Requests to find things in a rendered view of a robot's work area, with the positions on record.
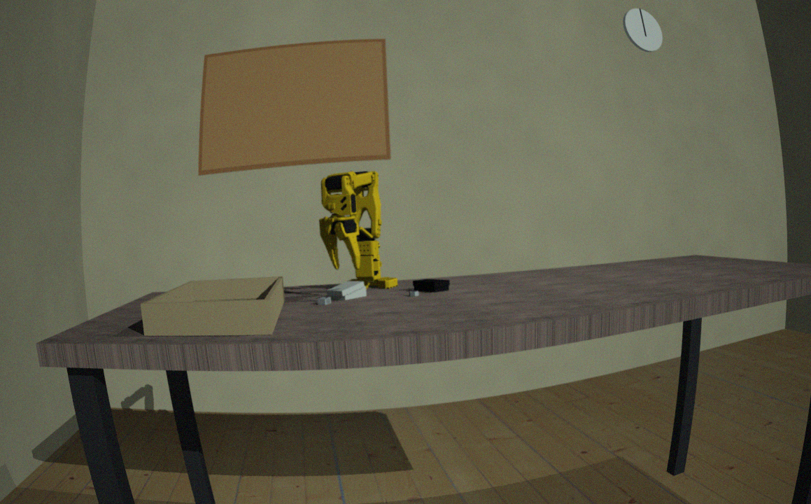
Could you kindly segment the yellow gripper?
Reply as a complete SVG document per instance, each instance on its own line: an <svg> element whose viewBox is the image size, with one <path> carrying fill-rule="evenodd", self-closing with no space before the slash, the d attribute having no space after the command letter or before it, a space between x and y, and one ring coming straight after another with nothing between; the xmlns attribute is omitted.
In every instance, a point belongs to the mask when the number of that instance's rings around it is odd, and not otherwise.
<svg viewBox="0 0 811 504"><path fill-rule="evenodd" d="M354 221L354 219L356 219L355 216L340 217L339 214L335 214L331 215L329 218L324 217L324 219L319 220L320 237L327 248L327 252L336 270L339 270L340 267L337 238L340 239L340 241L344 240L346 248L350 251L352 263L356 270L360 267L360 252L358 251L357 242L360 240L371 240L370 238L373 238L372 234L367 232L363 227L358 227L358 223Z"/></svg>

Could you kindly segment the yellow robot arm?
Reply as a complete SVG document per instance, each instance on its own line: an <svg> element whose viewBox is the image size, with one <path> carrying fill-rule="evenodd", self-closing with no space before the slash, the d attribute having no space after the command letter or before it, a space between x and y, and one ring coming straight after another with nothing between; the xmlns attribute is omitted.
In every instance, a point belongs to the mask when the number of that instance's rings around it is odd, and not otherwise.
<svg viewBox="0 0 811 504"><path fill-rule="evenodd" d="M356 183L355 183L356 181ZM373 183L373 184L372 184ZM367 186L367 187L366 187ZM368 190L364 197L364 191ZM340 193L331 195L331 193ZM332 215L339 214L355 216L360 222L364 211L367 210L371 219L371 227L364 229L372 234L371 240L360 240L360 267L356 270L356 278L350 281L366 281L369 285L390 289L397 285L397 278L381 277L382 264L379 257L380 243L376 241L381 234L381 202L379 198L379 173L375 171L350 171L347 173L331 174L321 181L322 205ZM354 215L352 215L354 214Z"/></svg>

